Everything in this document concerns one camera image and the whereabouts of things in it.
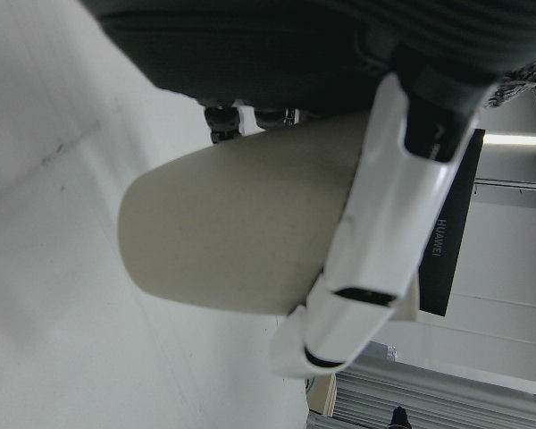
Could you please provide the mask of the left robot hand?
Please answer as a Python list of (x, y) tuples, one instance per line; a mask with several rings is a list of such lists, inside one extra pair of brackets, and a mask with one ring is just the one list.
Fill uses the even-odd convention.
[(87, 1), (211, 145), (141, 173), (124, 269), (161, 299), (280, 315), (272, 370), (353, 362), (418, 271), (483, 107), (536, 71), (536, 1)]

